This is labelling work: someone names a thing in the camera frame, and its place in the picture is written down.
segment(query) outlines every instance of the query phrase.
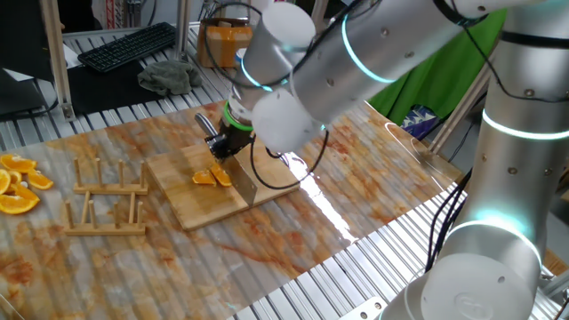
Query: gray cloth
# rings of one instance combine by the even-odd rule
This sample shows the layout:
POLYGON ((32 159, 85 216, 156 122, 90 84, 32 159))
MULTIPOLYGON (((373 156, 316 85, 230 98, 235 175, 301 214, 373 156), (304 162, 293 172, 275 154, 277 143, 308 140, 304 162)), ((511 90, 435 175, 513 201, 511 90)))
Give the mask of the gray cloth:
POLYGON ((139 73, 142 88, 160 95, 189 93, 192 86, 202 85, 196 67, 187 62, 162 61, 148 65, 139 73))

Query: robotic arm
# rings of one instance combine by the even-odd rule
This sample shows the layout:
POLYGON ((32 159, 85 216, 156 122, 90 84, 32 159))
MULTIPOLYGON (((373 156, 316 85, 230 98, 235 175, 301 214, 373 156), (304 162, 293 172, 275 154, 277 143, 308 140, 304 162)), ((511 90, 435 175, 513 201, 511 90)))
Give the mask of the robotic arm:
MULTIPOLYGON (((527 319, 545 252, 545 220, 567 159, 569 2, 455 1, 376 0, 362 8, 356 0, 312 45, 309 16, 291 4, 272 4, 238 71, 236 80, 245 85, 233 87, 221 124, 222 132, 252 126, 272 151, 295 150, 462 26, 510 8, 468 202, 437 264, 391 301, 382 320, 527 319)), ((249 134, 234 130, 222 138, 225 146, 240 147, 249 134)))

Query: wooden peg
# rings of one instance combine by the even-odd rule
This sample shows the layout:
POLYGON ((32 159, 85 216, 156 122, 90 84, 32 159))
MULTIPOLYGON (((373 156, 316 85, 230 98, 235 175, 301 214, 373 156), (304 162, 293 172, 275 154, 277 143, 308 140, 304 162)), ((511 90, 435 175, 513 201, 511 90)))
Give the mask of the wooden peg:
POLYGON ((123 167, 123 159, 118 160, 118 187, 120 188, 124 188, 123 167))
POLYGON ((71 214, 71 203, 69 202, 69 200, 65 202, 65 213, 68 216, 69 228, 73 228, 75 225, 73 224, 73 216, 71 214))
POLYGON ((83 183, 81 183, 81 172, 79 171, 79 159, 73 159, 73 165, 75 166, 75 176, 77 179, 77 186, 82 187, 83 183))
POLYGON ((97 219, 95 218, 95 203, 89 200, 89 213, 91 214, 92 228, 97 228, 97 219))
POLYGON ((81 223, 87 222, 87 210, 89 210, 90 198, 91 198, 91 192, 87 191, 87 193, 85 193, 85 202, 83 203, 83 212, 81 212, 81 223))
POLYGON ((142 227, 142 201, 139 201, 138 211, 136 212, 136 227, 142 227))
POLYGON ((99 182, 99 188, 103 188, 103 176, 100 171, 100 159, 96 158, 95 163, 97 164, 97 182, 99 182))
POLYGON ((128 214, 128 223, 134 223, 134 197, 136 194, 134 192, 131 193, 131 210, 128 214))
POLYGON ((145 167, 146 165, 144 165, 144 161, 140 161, 140 187, 144 188, 144 173, 145 173, 145 167))
POLYGON ((115 228, 121 228, 121 221, 118 219, 118 203, 113 204, 113 215, 115 216, 115 228))

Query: green fabric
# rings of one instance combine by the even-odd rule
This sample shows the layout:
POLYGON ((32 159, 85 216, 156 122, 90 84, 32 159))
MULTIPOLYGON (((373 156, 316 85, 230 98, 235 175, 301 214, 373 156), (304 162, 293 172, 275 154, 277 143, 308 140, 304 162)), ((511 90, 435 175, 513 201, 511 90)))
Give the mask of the green fabric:
MULTIPOLYGON (((492 50, 505 19, 505 10, 495 12, 470 29, 486 55, 492 50)), ((414 105, 428 107, 439 118, 445 118, 459 104, 484 63, 463 31, 369 102, 398 125, 414 105)))

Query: wooden cutting board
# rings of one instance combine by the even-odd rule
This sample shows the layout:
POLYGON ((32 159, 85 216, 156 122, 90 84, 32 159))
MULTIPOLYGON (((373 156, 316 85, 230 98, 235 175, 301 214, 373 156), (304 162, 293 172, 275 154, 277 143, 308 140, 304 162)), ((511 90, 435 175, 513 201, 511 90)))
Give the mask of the wooden cutting board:
MULTIPOLYGON (((252 174, 250 150, 250 146, 244 148, 236 155, 236 159, 257 185, 253 206, 298 188, 273 190, 261 185, 252 174)), ((186 230, 200 228, 248 209, 245 200, 233 187, 224 188, 219 183, 216 187, 200 186, 192 181, 194 173, 210 168, 214 162, 206 144, 147 159, 148 169, 186 230)), ((297 180, 283 162, 267 155, 265 146, 259 141, 255 142, 254 162, 259 175, 270 185, 284 186, 297 180)))

